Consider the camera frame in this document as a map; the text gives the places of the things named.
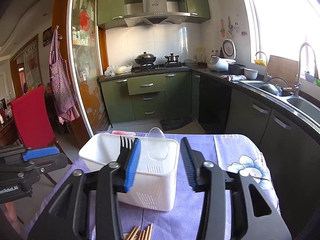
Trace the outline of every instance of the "black rug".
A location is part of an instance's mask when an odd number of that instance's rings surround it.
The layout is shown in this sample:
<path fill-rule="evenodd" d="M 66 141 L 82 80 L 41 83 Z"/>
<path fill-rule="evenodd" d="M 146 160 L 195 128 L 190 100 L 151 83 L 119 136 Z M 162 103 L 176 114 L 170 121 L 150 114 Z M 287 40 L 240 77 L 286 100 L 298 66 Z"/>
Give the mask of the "black rug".
<path fill-rule="evenodd" d="M 175 118 L 175 119 L 164 119 L 161 120 L 161 126 L 162 130 L 165 131 L 170 131 L 170 130 L 176 130 L 181 127 L 186 126 L 187 124 L 191 123 L 193 120 L 192 117 L 183 117 L 183 118 Z"/>

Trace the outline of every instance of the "drawer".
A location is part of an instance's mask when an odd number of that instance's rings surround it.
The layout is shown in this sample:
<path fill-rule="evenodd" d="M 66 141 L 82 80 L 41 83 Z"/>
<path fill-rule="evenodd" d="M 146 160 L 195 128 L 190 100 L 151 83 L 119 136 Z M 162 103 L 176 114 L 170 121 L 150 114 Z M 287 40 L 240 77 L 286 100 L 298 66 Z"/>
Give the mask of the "drawer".
<path fill-rule="evenodd" d="M 164 75 L 150 75 L 128 79 L 129 95 L 165 91 Z"/>
<path fill-rule="evenodd" d="M 165 117 L 165 104 L 133 107 L 136 120 Z"/>
<path fill-rule="evenodd" d="M 164 104 L 164 91 L 132 95 L 132 104 L 133 106 L 150 106 Z"/>

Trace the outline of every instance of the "window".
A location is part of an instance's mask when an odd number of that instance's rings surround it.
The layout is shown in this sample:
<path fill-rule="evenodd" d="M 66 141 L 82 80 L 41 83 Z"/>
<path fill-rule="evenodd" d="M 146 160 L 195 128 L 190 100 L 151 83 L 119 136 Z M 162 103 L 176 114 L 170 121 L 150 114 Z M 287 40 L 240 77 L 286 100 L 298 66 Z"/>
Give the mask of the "window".
<path fill-rule="evenodd" d="M 298 61 L 300 46 L 307 41 L 320 62 L 320 16 L 309 0 L 250 0 L 250 4 L 251 10 L 247 11 L 255 14 L 253 20 L 258 29 L 257 49 L 268 57 Z M 304 47 L 301 54 L 301 73 L 305 71 L 314 74 L 314 56 L 309 47 Z"/>

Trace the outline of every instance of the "table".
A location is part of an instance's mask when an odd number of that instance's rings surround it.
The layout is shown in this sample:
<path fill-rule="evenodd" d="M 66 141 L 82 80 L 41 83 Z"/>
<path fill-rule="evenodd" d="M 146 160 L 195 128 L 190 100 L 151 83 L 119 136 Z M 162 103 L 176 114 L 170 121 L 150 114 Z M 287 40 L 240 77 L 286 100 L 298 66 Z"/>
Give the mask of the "table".
<path fill-rule="evenodd" d="M 128 135 L 146 136 L 145 133 L 120 132 Z M 165 134 L 166 138 L 175 139 L 178 142 L 186 136 L 192 149 L 201 151 L 206 160 L 213 161 L 223 170 L 238 173 L 250 173 L 262 179 L 255 179 L 279 210 L 278 198 L 274 191 L 270 172 L 264 161 L 262 153 L 243 135 L 180 135 Z M 89 169 L 81 159 L 77 159 L 70 170 L 55 186 L 53 192 L 47 196 L 41 205 L 41 210 L 35 215 L 30 224 L 26 227 L 28 233 L 35 223 L 40 212 L 51 199 L 53 194 L 62 185 L 65 179 L 75 169 L 82 169 L 89 172 Z M 179 156 L 177 169 L 177 189 L 174 207 L 170 212 L 144 209 L 124 203 L 119 203 L 120 217 L 123 232 L 130 232 L 135 225 L 145 229 L 150 223 L 154 224 L 152 240 L 163 239 L 196 239 L 199 227 L 200 215 L 203 204 L 203 193 L 195 193 L 188 185 L 187 176 L 183 167 L 181 156 Z M 226 194 L 226 237 L 230 239 L 231 232 L 231 206 L 230 197 Z M 90 239 L 95 239 L 94 208 L 90 210 Z"/>
<path fill-rule="evenodd" d="M 13 119 L 0 126 L 0 146 L 12 145 L 18 139 L 19 135 Z"/>

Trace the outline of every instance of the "checkered apron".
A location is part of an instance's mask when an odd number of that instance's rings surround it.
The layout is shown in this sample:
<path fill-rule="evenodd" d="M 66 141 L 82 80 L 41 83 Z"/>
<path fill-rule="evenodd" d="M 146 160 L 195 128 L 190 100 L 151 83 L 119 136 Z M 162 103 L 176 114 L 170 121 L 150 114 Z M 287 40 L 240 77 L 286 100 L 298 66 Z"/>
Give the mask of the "checkered apron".
<path fill-rule="evenodd" d="M 59 50 L 61 39 L 62 36 L 55 29 L 50 48 L 49 71 L 59 122 L 64 123 L 71 122 L 80 115 L 75 107 L 77 98 L 70 85 L 67 61 L 62 59 Z"/>

